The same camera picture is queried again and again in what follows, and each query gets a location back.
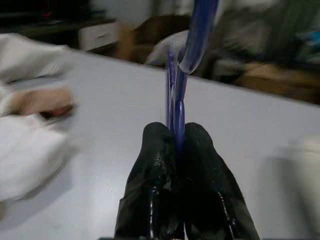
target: drawer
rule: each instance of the drawer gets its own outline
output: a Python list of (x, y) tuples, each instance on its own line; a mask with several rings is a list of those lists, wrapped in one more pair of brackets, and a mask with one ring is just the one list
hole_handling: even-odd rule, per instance
[(109, 45), (117, 40), (118, 25), (116, 22), (89, 26), (79, 31), (80, 49), (84, 51)]

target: wall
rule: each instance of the wall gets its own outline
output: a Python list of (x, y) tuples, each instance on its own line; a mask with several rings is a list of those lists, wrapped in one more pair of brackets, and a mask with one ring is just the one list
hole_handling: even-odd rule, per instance
[(318, 11), (318, 14), (316, 15), (314, 22), (313, 22), (313, 27), (320, 27), (320, 10)]
[(174, 7), (174, 1), (173, 0), (161, 0), (161, 6), (160, 6), (160, 9), (159, 9), (159, 15), (173, 14), (174, 13), (174, 8), (175, 7)]
[[(220, 19), (223, 11), (231, 5), (232, 1), (233, 0), (220, 0), (219, 1), (215, 22), (217, 22)], [(193, 0), (178, 0), (177, 1), (177, 13), (178, 14), (191, 15), (192, 10), (193, 10)]]
[(91, 0), (94, 9), (104, 9), (108, 17), (136, 26), (150, 17), (151, 3), (152, 0)]

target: white cloth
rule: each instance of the white cloth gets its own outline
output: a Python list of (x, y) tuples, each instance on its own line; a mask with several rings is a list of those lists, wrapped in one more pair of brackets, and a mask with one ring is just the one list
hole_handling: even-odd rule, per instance
[(66, 69), (66, 49), (14, 33), (0, 34), (0, 81), (9, 83), (59, 74)]
[(67, 136), (45, 126), (36, 114), (7, 116), (12, 95), (5, 83), (59, 74), (65, 46), (0, 34), (0, 202), (23, 198), (61, 166)]
[(34, 118), (0, 118), (0, 202), (17, 200), (37, 188), (62, 164), (65, 134)]

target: white tabletop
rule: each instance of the white tabletop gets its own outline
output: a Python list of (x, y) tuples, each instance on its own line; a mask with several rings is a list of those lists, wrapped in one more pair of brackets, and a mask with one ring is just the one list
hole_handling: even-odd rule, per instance
[[(79, 108), (63, 126), (77, 151), (38, 195), (9, 206), (1, 240), (113, 236), (143, 129), (165, 120), (162, 70), (80, 52), (70, 57), (68, 73), (14, 86), (71, 87)], [(260, 237), (308, 237), (278, 165), (289, 141), (320, 134), (319, 108), (193, 77), (185, 107), (186, 121), (206, 128), (234, 173)]]

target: blurry background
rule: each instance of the blurry background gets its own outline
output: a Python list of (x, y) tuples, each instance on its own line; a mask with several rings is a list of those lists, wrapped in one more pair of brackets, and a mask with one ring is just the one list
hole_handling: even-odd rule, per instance
[[(164, 68), (192, 10), (193, 0), (1, 0), (0, 33)], [(319, 0), (221, 0), (194, 75), (319, 104), (319, 66)]]

